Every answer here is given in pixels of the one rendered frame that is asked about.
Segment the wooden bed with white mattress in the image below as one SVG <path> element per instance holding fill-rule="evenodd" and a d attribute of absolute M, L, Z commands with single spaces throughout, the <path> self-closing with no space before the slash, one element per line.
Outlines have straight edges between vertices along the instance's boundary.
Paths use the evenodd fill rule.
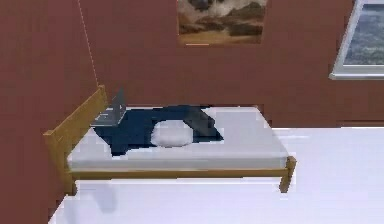
<path fill-rule="evenodd" d="M 170 148 L 154 145 L 112 156 L 110 146 L 90 126 L 111 101 L 100 86 L 44 134 L 66 194 L 76 193 L 78 180 L 204 177 L 278 177 L 280 191 L 287 192 L 296 160 L 257 107 L 191 105 L 204 107 L 223 140 Z"/>

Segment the white pillow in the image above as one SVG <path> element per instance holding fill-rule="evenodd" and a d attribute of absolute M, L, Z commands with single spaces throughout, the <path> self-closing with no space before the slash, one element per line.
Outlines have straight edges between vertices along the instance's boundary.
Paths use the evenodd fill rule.
<path fill-rule="evenodd" d="M 193 129 L 182 120 L 165 120 L 155 124 L 150 142 L 158 147 L 182 147 L 193 142 Z"/>

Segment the dark blue blanket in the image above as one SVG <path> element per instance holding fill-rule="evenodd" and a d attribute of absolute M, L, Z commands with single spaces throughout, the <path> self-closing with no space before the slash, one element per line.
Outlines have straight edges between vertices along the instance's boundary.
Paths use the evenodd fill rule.
<path fill-rule="evenodd" d="M 94 121 L 91 127 L 110 146 L 112 156 L 122 156 L 132 149 L 154 147 L 151 133 L 156 124 L 166 120 L 181 120 L 190 127 L 193 143 L 223 140 L 215 127 L 215 120 L 204 112 L 204 107 L 191 105 L 130 109 L 118 124 L 105 125 Z"/>

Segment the grey open laptop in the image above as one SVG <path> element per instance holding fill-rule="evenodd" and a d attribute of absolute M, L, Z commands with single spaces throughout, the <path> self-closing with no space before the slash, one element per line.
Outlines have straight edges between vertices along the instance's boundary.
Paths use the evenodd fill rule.
<path fill-rule="evenodd" d="M 113 127 L 118 126 L 126 113 L 123 89 L 120 88 L 112 98 L 111 104 L 100 112 L 90 124 L 91 127 Z"/>

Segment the white framed window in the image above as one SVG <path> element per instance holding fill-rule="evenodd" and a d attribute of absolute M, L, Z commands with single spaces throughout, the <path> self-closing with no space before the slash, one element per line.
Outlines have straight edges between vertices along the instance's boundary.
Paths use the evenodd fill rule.
<path fill-rule="evenodd" d="M 329 78 L 384 80 L 384 0 L 354 1 Z"/>

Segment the landscape painting on wall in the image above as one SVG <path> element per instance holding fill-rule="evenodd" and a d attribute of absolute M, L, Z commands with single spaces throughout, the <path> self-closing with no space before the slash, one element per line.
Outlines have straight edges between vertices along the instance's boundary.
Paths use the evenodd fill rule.
<path fill-rule="evenodd" d="M 183 45 L 259 44 L 268 0 L 177 0 Z"/>

